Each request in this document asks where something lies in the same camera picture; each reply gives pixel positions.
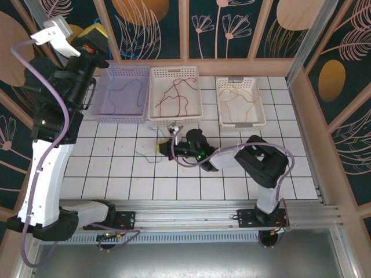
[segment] beige basket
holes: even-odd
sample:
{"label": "beige basket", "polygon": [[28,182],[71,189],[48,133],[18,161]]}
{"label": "beige basket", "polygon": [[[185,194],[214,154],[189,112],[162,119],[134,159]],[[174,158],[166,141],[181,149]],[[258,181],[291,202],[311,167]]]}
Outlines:
{"label": "beige basket", "polygon": [[154,126],[198,124],[202,118],[201,90],[198,82],[198,67],[152,67],[150,70],[150,89],[148,118]]}
{"label": "beige basket", "polygon": [[265,126],[267,121],[256,78],[218,77],[216,86],[221,129],[254,131]]}

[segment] black mounting plate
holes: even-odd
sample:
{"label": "black mounting plate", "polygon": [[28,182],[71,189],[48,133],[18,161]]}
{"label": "black mounting plate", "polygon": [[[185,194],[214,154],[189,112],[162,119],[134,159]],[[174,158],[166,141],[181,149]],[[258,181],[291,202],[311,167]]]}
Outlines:
{"label": "black mounting plate", "polygon": [[[110,228],[125,230],[122,226],[121,221],[125,224],[127,230],[134,230],[135,225],[135,211],[116,211],[117,220],[114,222],[113,226]],[[84,226],[84,230],[105,230],[91,225]]]}
{"label": "black mounting plate", "polygon": [[281,225],[277,218],[285,222],[285,215],[284,208],[276,208],[271,214],[269,214],[266,222],[261,223],[256,217],[256,210],[252,208],[249,210],[238,210],[234,219],[238,220],[240,228],[275,228]]}

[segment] plastic basket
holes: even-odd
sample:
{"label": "plastic basket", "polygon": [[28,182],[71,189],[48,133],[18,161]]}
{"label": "plastic basket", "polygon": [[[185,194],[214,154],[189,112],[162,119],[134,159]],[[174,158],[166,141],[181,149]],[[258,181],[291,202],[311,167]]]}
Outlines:
{"label": "plastic basket", "polygon": [[[182,79],[188,79],[192,88]],[[148,118],[153,125],[198,124],[202,118],[198,67],[152,67],[149,99]]]}
{"label": "plastic basket", "polygon": [[100,123],[146,121],[150,66],[110,65],[101,71],[93,116]]}
{"label": "plastic basket", "polygon": [[256,78],[218,77],[216,85],[221,129],[253,131],[265,126],[267,122]]}

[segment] white tile floor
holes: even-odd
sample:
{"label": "white tile floor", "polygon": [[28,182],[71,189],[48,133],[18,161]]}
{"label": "white tile floor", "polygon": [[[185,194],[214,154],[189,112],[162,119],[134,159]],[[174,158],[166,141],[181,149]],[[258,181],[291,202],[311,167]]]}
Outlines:
{"label": "white tile floor", "polygon": [[[199,82],[204,117],[199,126],[185,126],[184,136],[187,130],[199,127],[214,147],[246,142],[253,134],[284,146],[293,152],[296,166],[283,182],[280,196],[318,198],[284,78],[259,78],[267,117],[267,125],[261,132],[220,130],[215,78],[200,77]],[[148,129],[149,121],[143,125],[98,124],[91,110],[84,112],[79,138],[64,175],[61,199],[257,199],[258,185],[241,167],[216,173],[199,167],[183,168],[155,153],[155,143],[161,138]]]}

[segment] purple basket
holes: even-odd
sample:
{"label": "purple basket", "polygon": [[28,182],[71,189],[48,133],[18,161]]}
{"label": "purple basket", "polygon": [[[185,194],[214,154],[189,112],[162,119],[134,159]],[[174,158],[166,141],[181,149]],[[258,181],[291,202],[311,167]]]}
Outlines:
{"label": "purple basket", "polygon": [[110,65],[101,71],[93,116],[100,123],[144,123],[150,66]]}

